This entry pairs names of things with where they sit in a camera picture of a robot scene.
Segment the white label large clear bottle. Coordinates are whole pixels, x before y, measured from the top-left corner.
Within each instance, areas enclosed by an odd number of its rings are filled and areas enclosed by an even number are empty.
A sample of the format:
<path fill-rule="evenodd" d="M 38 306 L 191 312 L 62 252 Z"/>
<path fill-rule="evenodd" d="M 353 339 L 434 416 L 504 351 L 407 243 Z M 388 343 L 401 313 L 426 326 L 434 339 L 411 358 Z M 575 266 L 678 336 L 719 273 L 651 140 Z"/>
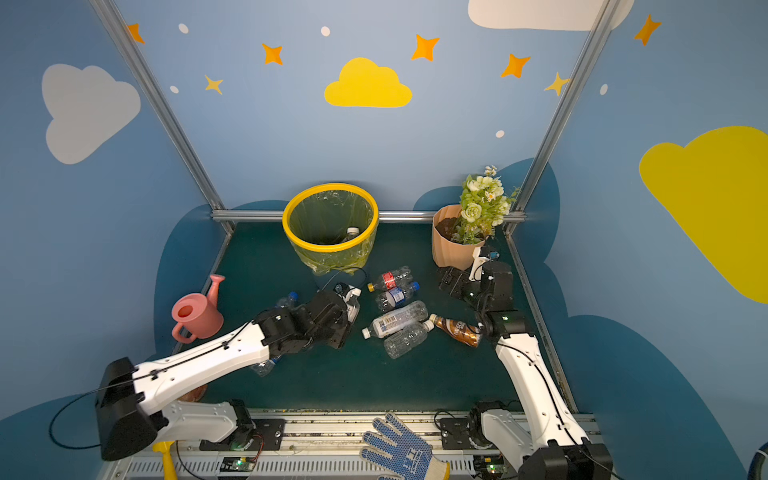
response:
<path fill-rule="evenodd" d="M 410 323 L 425 321 L 428 316 L 426 305 L 422 301 L 414 301 L 375 318 L 368 327 L 362 329 L 362 335 L 364 339 L 383 339 L 399 332 Z"/>

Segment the purple grape label bottle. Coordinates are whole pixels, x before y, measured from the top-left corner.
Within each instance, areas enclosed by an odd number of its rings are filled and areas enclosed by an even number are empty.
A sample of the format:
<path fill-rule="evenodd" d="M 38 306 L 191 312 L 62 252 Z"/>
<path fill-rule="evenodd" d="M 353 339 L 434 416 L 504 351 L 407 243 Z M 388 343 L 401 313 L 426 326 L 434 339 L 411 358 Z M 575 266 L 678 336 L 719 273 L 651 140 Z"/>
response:
<path fill-rule="evenodd" d="M 347 307 L 347 320 L 350 324 L 353 324 L 360 313 L 359 297 L 361 290 L 348 286 L 342 296 Z"/>

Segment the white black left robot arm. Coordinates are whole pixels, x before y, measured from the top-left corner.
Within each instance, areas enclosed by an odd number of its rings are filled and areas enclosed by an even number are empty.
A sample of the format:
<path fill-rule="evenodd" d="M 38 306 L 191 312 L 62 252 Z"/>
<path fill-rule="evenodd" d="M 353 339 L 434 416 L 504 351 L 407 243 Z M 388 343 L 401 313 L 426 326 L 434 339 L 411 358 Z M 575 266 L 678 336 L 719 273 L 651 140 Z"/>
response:
<path fill-rule="evenodd" d="M 181 396 L 242 368 L 325 344 L 344 345 L 359 314 L 361 291 L 337 286 L 306 304 L 273 308 L 219 338 L 138 365 L 111 362 L 97 390 L 95 413 L 104 461 L 130 457 L 158 441 L 245 442 L 252 421 L 234 401 L 192 404 Z"/>

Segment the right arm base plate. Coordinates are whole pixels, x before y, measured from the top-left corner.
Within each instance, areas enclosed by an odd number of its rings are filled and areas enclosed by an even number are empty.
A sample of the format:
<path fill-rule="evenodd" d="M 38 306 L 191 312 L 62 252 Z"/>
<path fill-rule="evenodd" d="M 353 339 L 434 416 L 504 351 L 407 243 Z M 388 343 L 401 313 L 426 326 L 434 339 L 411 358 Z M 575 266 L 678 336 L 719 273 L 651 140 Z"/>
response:
<path fill-rule="evenodd" d="M 437 420 L 444 450 L 480 450 L 489 446 L 476 423 L 468 417 Z"/>

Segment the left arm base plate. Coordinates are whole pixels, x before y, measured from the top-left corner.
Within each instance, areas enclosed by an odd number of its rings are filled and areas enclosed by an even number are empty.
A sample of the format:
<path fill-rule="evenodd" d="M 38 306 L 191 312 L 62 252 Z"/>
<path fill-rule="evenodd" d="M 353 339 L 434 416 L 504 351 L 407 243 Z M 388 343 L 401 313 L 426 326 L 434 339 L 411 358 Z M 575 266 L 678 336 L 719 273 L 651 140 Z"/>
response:
<path fill-rule="evenodd" d="M 200 451 L 277 451 L 281 447 L 286 421 L 281 418 L 252 419 L 220 442 L 201 440 Z"/>

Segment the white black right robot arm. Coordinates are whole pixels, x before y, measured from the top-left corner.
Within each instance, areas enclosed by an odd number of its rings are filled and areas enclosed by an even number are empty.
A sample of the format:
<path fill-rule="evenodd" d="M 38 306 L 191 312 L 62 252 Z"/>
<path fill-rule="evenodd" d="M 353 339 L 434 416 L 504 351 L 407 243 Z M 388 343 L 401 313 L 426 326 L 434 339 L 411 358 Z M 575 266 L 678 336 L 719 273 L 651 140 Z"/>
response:
<path fill-rule="evenodd" d="M 442 267 L 438 287 L 465 301 L 476 313 L 474 326 L 438 315 L 438 328 L 466 345 L 486 340 L 509 374 L 527 424 L 503 406 L 477 404 L 470 412 L 469 438 L 497 449 L 517 479 L 611 479 L 607 447 L 581 428 L 550 375 L 535 332 L 515 309 L 509 265 L 487 261 L 460 270 Z"/>

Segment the clear slim white cap bottle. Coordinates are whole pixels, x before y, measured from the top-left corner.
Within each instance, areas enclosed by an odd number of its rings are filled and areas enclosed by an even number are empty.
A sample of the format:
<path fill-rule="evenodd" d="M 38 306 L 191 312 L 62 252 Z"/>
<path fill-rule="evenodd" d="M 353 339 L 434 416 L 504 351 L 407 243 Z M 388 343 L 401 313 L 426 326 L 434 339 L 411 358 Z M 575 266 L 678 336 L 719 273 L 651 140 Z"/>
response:
<path fill-rule="evenodd" d="M 348 227 L 346 229 L 346 234 L 345 234 L 345 237 L 343 238 L 343 242 L 352 241 L 355 238 L 357 238 L 359 235 L 360 235 L 360 229 L 358 227 L 354 227 L 354 226 Z"/>

